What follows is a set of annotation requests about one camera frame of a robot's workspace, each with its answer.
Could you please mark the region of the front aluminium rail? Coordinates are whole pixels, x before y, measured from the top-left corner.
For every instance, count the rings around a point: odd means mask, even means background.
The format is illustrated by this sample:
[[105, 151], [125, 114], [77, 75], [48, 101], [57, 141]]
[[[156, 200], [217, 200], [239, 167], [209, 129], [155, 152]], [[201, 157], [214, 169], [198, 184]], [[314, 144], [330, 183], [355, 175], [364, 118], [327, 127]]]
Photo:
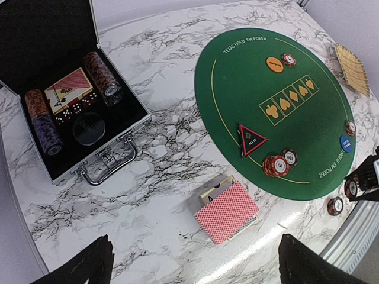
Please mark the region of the front aluminium rail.
[[378, 202], [359, 201], [320, 257], [351, 274], [378, 234]]

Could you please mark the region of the red dice row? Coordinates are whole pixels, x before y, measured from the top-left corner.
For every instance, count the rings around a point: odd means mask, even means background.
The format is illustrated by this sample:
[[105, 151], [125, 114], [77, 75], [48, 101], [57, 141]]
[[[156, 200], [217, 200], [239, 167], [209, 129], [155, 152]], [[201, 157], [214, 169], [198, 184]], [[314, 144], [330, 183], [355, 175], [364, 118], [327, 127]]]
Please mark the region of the red dice row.
[[54, 121], [56, 125], [60, 126], [64, 123], [77, 117], [79, 114], [89, 111], [99, 102], [99, 95], [95, 92], [91, 92], [84, 96], [82, 99], [74, 99], [69, 103], [69, 106], [63, 111], [54, 115]]

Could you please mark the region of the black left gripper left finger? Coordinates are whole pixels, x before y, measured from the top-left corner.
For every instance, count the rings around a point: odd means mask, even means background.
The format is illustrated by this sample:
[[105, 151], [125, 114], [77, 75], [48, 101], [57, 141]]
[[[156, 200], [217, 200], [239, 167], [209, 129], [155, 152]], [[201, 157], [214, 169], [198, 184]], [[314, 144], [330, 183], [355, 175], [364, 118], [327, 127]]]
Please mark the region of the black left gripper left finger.
[[35, 283], [110, 283], [114, 256], [108, 236], [100, 236], [63, 266]]

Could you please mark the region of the blue small blind button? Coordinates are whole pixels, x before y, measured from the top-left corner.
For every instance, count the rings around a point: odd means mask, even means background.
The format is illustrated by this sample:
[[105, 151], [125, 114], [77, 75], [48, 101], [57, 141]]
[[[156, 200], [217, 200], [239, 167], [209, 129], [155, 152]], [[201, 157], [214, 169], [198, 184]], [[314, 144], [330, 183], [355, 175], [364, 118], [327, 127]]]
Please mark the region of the blue small blind button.
[[352, 137], [348, 135], [341, 135], [339, 138], [339, 142], [340, 142], [342, 150], [345, 153], [352, 153], [354, 151], [355, 142], [352, 139]]

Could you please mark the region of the red chip top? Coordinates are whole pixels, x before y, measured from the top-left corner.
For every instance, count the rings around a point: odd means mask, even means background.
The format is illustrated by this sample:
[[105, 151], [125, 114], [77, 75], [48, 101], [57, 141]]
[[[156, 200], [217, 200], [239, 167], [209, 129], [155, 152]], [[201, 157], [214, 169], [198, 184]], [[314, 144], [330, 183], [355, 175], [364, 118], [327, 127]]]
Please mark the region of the red chip top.
[[288, 53], [283, 54], [281, 60], [288, 67], [294, 67], [297, 64], [295, 57]]

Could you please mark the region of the boxed card deck in case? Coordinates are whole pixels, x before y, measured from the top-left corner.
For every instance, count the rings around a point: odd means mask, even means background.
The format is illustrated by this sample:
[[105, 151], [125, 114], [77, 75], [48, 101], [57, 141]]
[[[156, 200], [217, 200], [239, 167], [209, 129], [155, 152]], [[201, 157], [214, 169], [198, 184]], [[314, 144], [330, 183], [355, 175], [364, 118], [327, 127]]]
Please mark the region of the boxed card deck in case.
[[82, 99], [94, 90], [83, 68], [77, 68], [44, 90], [53, 114], [63, 111], [74, 99]]

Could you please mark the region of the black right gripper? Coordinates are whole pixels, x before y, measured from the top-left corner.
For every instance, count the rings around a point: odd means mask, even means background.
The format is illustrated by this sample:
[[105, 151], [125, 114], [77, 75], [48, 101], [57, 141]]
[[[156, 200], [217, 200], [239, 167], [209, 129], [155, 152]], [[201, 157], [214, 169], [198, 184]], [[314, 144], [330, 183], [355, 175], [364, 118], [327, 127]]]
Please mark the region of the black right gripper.
[[359, 187], [362, 191], [375, 191], [363, 194], [361, 196], [353, 196], [350, 201], [379, 201], [378, 189], [378, 170], [375, 169], [374, 163], [378, 161], [378, 147], [375, 149], [375, 155], [368, 156], [352, 173], [345, 176], [345, 180], [352, 180], [358, 177]]

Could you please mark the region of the red chip stack front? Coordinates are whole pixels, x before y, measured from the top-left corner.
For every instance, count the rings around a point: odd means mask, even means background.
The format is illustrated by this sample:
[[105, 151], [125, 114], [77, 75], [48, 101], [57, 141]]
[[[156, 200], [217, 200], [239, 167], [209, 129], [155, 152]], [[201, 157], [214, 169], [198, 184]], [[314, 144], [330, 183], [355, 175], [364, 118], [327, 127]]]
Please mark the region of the red chip stack front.
[[357, 196], [359, 189], [359, 182], [357, 177], [347, 179], [344, 183], [344, 192], [347, 198], [353, 198]]

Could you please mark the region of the dark hundred chip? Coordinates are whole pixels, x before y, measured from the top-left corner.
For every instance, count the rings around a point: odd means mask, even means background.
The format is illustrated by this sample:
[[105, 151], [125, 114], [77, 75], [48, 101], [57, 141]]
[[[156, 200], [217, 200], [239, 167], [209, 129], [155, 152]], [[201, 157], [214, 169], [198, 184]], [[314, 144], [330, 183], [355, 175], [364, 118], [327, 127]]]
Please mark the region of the dark hundred chip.
[[291, 169], [297, 166], [298, 155], [293, 149], [290, 149], [290, 148], [284, 149], [281, 152], [281, 155], [286, 159]]

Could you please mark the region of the woven bamboo tray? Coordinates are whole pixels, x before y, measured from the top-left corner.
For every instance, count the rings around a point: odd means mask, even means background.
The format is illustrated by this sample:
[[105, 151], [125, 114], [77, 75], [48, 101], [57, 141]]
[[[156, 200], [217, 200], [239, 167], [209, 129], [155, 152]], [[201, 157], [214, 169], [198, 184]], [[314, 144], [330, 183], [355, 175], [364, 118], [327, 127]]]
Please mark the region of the woven bamboo tray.
[[336, 44], [335, 50], [346, 83], [357, 92], [369, 98], [370, 86], [367, 73], [360, 59], [352, 51], [339, 43]]

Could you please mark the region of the red chip stack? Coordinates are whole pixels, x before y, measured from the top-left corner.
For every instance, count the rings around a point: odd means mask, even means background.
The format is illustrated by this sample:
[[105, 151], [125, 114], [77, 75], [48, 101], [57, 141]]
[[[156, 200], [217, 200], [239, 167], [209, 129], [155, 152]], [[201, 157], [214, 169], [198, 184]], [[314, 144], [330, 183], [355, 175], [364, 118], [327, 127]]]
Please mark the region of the red chip stack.
[[272, 178], [286, 176], [290, 166], [284, 156], [268, 156], [263, 160], [262, 168], [264, 173]]
[[344, 192], [347, 198], [353, 198], [357, 196], [359, 189], [359, 182], [357, 177], [347, 179], [344, 183]]
[[356, 134], [355, 123], [352, 120], [348, 120], [345, 124], [345, 130], [347, 135], [349, 135], [350, 137], [354, 137]]

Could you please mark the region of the right aluminium frame post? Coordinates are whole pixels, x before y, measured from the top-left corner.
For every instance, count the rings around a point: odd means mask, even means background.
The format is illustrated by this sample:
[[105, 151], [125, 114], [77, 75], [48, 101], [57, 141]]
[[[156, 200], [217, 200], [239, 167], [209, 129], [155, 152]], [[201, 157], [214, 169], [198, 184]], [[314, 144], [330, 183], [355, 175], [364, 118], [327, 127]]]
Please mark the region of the right aluminium frame post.
[[305, 7], [309, 2], [310, 2], [310, 0], [297, 0], [297, 3], [301, 7]]

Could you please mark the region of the orange big blind button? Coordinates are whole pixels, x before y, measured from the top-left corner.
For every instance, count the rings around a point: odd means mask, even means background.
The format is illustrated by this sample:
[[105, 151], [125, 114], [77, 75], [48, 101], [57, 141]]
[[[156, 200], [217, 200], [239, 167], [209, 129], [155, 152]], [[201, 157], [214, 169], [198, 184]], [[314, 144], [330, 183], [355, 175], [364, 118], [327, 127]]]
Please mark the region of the orange big blind button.
[[284, 65], [282, 61], [276, 57], [268, 57], [266, 59], [266, 65], [275, 73], [281, 73], [284, 70]]

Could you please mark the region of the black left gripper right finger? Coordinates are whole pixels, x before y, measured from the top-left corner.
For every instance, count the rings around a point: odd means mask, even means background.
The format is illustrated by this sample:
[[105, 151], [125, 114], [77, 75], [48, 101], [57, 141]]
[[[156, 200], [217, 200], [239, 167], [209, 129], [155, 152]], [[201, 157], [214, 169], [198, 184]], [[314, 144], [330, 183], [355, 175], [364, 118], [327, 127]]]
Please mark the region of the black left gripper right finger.
[[281, 283], [364, 283], [331, 265], [291, 234], [284, 234], [278, 247]]

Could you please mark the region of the dark chip stack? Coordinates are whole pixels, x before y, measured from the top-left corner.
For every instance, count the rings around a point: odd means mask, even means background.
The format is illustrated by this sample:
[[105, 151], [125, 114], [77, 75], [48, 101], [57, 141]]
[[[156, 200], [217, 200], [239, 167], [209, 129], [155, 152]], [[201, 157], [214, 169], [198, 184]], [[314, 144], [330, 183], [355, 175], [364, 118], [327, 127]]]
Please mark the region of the dark chip stack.
[[343, 200], [340, 197], [332, 198], [327, 203], [327, 211], [331, 216], [338, 216], [343, 211]]

